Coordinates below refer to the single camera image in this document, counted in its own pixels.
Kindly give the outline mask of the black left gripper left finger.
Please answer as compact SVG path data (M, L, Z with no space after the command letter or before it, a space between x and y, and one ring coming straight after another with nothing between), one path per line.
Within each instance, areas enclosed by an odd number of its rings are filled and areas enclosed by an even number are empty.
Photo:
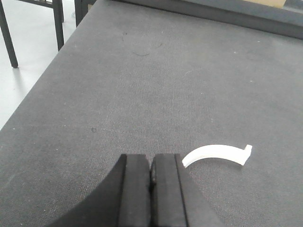
M148 227L150 167L145 155L122 154L105 179L52 227Z

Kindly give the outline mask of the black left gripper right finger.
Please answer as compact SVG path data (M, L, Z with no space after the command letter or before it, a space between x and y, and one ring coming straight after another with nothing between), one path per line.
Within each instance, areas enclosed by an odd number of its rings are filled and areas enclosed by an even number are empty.
M151 169L153 227L223 227L182 164L179 154L157 154Z

